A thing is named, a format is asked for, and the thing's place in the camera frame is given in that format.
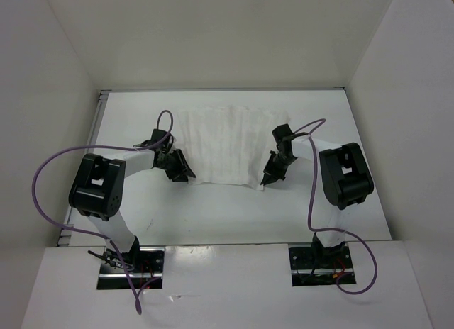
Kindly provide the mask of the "white pleated skirt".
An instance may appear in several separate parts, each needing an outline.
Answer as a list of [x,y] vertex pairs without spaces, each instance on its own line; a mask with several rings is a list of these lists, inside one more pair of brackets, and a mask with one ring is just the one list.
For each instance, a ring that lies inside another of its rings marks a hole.
[[204,107],[177,114],[177,138],[195,177],[190,184],[247,186],[262,191],[263,170],[275,146],[272,131],[286,111],[245,106]]

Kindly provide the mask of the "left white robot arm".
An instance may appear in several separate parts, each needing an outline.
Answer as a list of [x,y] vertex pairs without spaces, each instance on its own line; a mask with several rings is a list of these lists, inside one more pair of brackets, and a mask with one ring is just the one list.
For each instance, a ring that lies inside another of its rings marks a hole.
[[188,182],[196,176],[173,141],[172,135],[154,129],[151,138],[135,145],[133,151],[110,157],[89,153],[82,158],[69,203],[105,240],[106,252],[100,258],[112,267],[133,272],[143,263],[139,240],[120,211],[125,179],[152,168],[164,170],[172,182]]

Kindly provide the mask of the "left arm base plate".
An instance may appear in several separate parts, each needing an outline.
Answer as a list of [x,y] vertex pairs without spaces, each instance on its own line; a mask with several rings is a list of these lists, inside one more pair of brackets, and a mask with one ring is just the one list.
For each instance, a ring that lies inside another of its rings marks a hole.
[[[130,288],[121,262],[116,257],[115,252],[105,249],[101,255],[90,250],[88,253],[101,260],[97,290]],[[135,264],[125,260],[134,288],[137,291],[143,286],[145,286],[145,289],[161,289],[164,262],[164,247],[142,247]]]

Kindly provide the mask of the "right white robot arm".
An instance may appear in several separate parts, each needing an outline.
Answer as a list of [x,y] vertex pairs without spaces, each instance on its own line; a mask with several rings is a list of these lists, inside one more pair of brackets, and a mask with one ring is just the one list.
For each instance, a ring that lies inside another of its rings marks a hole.
[[347,229],[345,221],[356,206],[374,191],[372,175],[357,143],[338,145],[313,138],[301,128],[295,132],[288,124],[272,131],[276,150],[265,164],[263,186],[284,180],[287,170],[299,158],[314,164],[309,194],[308,229],[313,233],[311,259],[317,267],[327,267],[338,259],[345,239],[365,241]]

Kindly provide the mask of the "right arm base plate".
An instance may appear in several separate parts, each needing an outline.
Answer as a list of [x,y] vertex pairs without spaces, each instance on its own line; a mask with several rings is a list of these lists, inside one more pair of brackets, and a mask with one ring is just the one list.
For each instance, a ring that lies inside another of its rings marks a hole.
[[341,277],[340,285],[356,284],[350,250],[346,245],[323,258],[316,258],[315,249],[308,243],[289,246],[288,253],[293,287],[336,285],[338,277]]

